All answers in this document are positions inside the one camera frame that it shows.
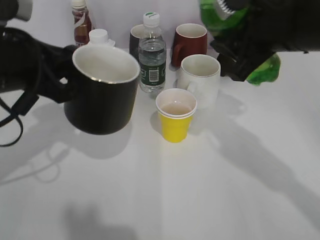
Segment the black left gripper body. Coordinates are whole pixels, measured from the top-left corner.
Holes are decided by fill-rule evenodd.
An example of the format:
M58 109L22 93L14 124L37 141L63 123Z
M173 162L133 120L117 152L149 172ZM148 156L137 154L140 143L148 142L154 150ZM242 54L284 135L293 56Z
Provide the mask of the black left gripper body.
M50 45L7 26L12 19L27 22L32 11L31 0L0 2L0 91L23 90L28 100L43 96L57 103L70 101L77 91L72 79L76 46Z

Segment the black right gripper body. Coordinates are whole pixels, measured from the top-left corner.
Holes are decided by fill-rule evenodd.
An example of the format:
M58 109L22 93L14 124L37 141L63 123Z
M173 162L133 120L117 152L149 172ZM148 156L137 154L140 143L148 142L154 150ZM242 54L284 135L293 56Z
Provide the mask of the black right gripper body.
M222 13L246 10L240 22L211 42L221 75L243 82L277 52L320 50L318 0L219 0Z

